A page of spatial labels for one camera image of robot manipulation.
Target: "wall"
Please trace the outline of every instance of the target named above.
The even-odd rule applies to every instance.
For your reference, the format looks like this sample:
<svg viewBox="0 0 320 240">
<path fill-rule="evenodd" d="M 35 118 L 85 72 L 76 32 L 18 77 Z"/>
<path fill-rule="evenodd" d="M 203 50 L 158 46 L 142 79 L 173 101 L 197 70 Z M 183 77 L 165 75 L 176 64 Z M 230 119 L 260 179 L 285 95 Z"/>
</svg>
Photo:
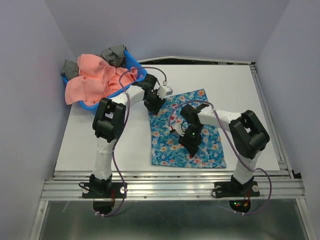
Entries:
<svg viewBox="0 0 320 240">
<path fill-rule="evenodd" d="M 59 76 L 73 55 L 43 0 L 0 2 L 0 238 L 29 239 L 69 109 Z"/>
<path fill-rule="evenodd" d="M 320 1 L 291 0 L 256 64 L 320 238 Z"/>
<path fill-rule="evenodd" d="M 256 61 L 289 0 L 45 0 L 73 54 Z"/>
</svg>

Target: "blue basket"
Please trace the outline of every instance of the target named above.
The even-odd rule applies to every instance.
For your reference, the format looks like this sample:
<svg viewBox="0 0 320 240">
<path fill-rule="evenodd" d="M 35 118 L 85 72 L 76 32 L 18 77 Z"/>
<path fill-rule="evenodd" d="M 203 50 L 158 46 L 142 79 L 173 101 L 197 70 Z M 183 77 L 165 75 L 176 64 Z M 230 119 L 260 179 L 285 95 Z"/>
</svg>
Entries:
<svg viewBox="0 0 320 240">
<path fill-rule="evenodd" d="M 141 67 L 140 63 L 137 62 L 137 60 L 134 59 L 133 56 L 131 56 L 131 54 L 127 51 L 127 50 L 124 50 L 124 56 L 125 56 L 125 60 L 126 60 L 126 64 L 125 64 L 125 67 L 129 70 L 131 69 L 132 67 L 134 68 L 138 68 L 138 67 Z M 145 79 L 147 75 L 147 71 L 145 69 L 138 69 L 138 78 L 136 80 L 136 82 L 141 82 Z M 68 82 L 68 79 L 66 78 L 66 76 L 62 76 L 62 80 L 64 81 L 65 84 L 67 84 Z M 128 89 L 130 87 L 131 84 L 125 86 L 126 89 Z M 111 94 L 108 96 L 108 98 L 113 98 L 119 94 L 121 94 L 123 92 L 122 89 L 120 89 L 119 91 L 116 91 L 115 93 Z M 84 101 L 79 101 L 81 107 L 83 107 L 85 110 L 89 110 L 90 112 L 92 112 L 93 114 L 96 114 L 96 111 L 97 111 L 97 108 L 98 108 L 98 105 L 99 103 L 96 103 L 95 105 L 93 106 L 87 106 L 85 105 Z"/>
</svg>

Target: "pink towel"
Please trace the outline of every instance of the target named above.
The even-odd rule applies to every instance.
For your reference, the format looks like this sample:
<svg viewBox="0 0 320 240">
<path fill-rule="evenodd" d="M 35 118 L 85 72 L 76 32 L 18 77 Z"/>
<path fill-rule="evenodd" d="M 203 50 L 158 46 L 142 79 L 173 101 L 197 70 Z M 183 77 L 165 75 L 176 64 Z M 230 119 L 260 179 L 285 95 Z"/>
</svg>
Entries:
<svg viewBox="0 0 320 240">
<path fill-rule="evenodd" d="M 77 61 L 79 76 L 68 81 L 65 88 L 65 102 L 72 104 L 83 101 L 93 106 L 102 98 L 108 97 L 121 89 L 119 77 L 126 68 L 109 65 L 104 59 L 93 54 L 82 54 Z M 126 73 L 121 83 L 131 84 L 138 77 L 138 70 Z"/>
</svg>

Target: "floral fabric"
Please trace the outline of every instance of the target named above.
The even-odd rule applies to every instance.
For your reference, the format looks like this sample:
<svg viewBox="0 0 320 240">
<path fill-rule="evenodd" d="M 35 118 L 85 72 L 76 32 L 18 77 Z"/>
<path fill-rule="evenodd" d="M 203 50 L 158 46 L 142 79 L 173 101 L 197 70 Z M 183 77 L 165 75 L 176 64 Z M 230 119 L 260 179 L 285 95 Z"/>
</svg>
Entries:
<svg viewBox="0 0 320 240">
<path fill-rule="evenodd" d="M 171 128 L 168 121 L 174 108 L 191 100 L 208 101 L 205 90 L 200 89 L 167 97 L 158 115 L 149 113 L 152 165 L 180 168 L 226 168 L 224 151 L 216 127 L 209 125 L 203 127 L 201 132 L 202 143 L 194 157 L 191 157 L 188 151 L 178 143 L 180 136 L 175 132 L 170 133 Z M 193 107 L 200 104 L 200 102 L 190 103 Z M 180 116 L 180 110 L 181 107 L 171 117 L 171 125 L 184 121 L 184 118 Z M 183 127 L 186 129 L 188 123 L 185 122 Z"/>
</svg>

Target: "folded cloth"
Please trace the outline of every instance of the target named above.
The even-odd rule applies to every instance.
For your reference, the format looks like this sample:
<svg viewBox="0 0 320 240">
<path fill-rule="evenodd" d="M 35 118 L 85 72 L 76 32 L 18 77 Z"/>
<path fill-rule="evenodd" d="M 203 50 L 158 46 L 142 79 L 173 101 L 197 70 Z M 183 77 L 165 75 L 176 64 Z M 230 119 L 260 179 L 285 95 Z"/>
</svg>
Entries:
<svg viewBox="0 0 320 240">
<path fill-rule="evenodd" d="M 78 77 L 79 67 L 76 62 L 65 60 L 61 70 L 61 75 L 65 76 L 66 79 L 71 80 Z"/>
<path fill-rule="evenodd" d="M 79 76 L 68 81 L 65 88 L 65 102 L 72 104 L 83 101 L 87 106 L 93 106 L 102 98 L 121 89 L 120 75 L 126 68 L 109 65 L 104 59 L 93 54 L 82 54 L 77 59 Z M 138 77 L 138 70 L 126 73 L 121 83 L 127 86 Z"/>
<path fill-rule="evenodd" d="M 224 151 L 222 148 L 219 131 L 216 127 L 205 125 L 201 132 L 202 143 L 194 157 L 187 149 L 178 143 L 179 135 L 170 133 L 169 117 L 173 110 L 186 101 L 208 101 L 203 89 L 191 91 L 166 98 L 166 102 L 157 115 L 149 112 L 151 128 L 151 163 L 152 165 L 180 167 L 180 168 L 226 168 Z M 190 103 L 194 108 L 201 103 Z M 180 116 L 182 107 L 179 107 L 171 117 L 171 124 L 182 123 L 183 129 L 188 127 L 184 118 Z"/>
<path fill-rule="evenodd" d="M 126 65 L 124 45 L 111 46 L 108 49 L 103 50 L 98 56 L 103 58 L 111 66 L 124 67 Z"/>
</svg>

